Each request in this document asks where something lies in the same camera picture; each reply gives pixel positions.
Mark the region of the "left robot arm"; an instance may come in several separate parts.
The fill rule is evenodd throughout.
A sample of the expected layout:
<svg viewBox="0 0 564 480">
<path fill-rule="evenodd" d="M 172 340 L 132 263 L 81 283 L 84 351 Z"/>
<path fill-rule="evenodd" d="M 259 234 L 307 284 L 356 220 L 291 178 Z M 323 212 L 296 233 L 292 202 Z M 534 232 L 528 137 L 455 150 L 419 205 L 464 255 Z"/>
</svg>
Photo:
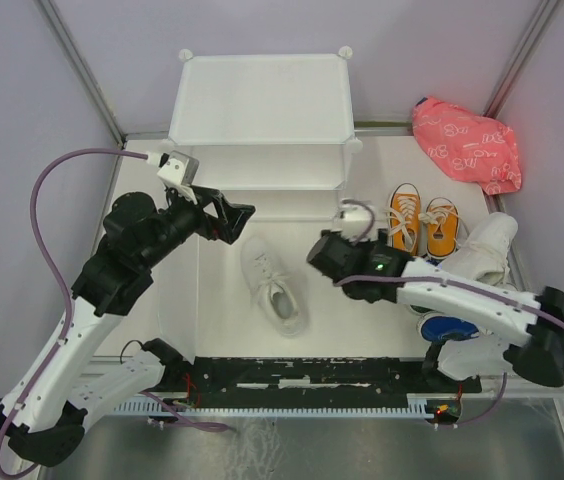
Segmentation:
<svg viewBox="0 0 564 480">
<path fill-rule="evenodd" d="M 0 399 L 0 446 L 33 466 L 56 466 L 128 398 L 181 383 L 181 355 L 154 339 L 92 383 L 75 384 L 101 343 L 152 285 L 159 262 L 192 235 L 233 244 L 256 212 L 253 205 L 228 202 L 218 190 L 195 187 L 193 194 L 187 200 L 168 189 L 165 209 L 143 192 L 113 202 L 96 253 L 67 291 L 63 319 L 23 379 Z"/>
</svg>

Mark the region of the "white leather sneaker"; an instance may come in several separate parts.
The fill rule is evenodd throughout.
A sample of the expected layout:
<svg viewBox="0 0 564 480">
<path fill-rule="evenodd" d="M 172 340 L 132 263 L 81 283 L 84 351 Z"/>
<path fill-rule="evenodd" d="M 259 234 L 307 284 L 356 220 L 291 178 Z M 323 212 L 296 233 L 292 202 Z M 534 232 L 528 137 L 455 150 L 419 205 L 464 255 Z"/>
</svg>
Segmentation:
<svg viewBox="0 0 564 480">
<path fill-rule="evenodd" d="M 264 318 L 285 337 L 299 335 L 308 320 L 291 285 L 288 270 L 273 247 L 260 237 L 251 237 L 241 249 L 245 283 Z"/>
<path fill-rule="evenodd" d="M 453 275 L 487 285 L 502 284 L 509 274 L 508 254 L 518 223 L 502 212 L 484 218 L 465 243 L 439 267 Z"/>
</svg>

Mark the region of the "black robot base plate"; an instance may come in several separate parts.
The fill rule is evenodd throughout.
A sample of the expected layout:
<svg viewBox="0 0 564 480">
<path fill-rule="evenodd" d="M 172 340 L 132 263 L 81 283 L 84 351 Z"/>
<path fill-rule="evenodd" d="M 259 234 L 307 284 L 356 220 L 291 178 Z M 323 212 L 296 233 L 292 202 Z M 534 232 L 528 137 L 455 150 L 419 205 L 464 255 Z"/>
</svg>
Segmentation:
<svg viewBox="0 0 564 480">
<path fill-rule="evenodd" d="M 480 393 L 480 381 L 462 383 L 425 362 L 397 358 L 205 358 L 175 360 L 159 392 L 188 393 L 202 408 L 397 408 L 409 394 Z"/>
</svg>

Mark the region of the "blue canvas sneaker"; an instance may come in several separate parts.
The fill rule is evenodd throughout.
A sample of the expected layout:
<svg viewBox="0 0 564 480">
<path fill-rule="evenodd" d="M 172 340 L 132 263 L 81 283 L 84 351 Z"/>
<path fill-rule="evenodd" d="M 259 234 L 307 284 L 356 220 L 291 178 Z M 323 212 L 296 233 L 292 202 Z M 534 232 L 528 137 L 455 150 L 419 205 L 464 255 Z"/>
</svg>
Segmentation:
<svg viewBox="0 0 564 480">
<path fill-rule="evenodd" d="M 431 343 L 464 341 L 476 337 L 479 329 L 472 323 L 439 312 L 427 312 L 418 322 L 420 336 Z"/>
</svg>

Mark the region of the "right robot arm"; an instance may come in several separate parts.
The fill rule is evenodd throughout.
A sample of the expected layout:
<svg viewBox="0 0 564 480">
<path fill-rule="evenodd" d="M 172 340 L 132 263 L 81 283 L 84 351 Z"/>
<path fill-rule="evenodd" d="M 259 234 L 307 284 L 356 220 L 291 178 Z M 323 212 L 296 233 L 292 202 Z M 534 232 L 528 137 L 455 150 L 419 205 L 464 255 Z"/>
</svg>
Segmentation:
<svg viewBox="0 0 564 480">
<path fill-rule="evenodd" d="M 325 230 L 307 262 L 353 300 L 412 305 L 484 329 L 437 344 L 420 368 L 429 389 L 485 373 L 513 371 L 544 387 L 564 385 L 564 292 L 539 294 L 463 279 L 375 241 L 353 242 Z"/>
</svg>

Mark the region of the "orange canvas sneaker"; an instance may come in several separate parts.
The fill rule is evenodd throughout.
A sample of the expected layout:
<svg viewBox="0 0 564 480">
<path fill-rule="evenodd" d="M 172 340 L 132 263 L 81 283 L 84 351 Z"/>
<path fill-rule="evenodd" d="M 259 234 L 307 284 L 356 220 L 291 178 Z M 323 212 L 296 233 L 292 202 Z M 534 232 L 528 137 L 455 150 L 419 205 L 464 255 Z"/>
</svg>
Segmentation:
<svg viewBox="0 0 564 480">
<path fill-rule="evenodd" d="M 420 235 L 421 198 L 411 183 L 402 183 L 388 197 L 385 214 L 389 245 L 416 255 Z"/>
<path fill-rule="evenodd" d="M 427 255 L 431 259 L 442 261 L 457 250 L 461 219 L 453 202 L 434 198 L 418 219 L 425 226 Z"/>
</svg>

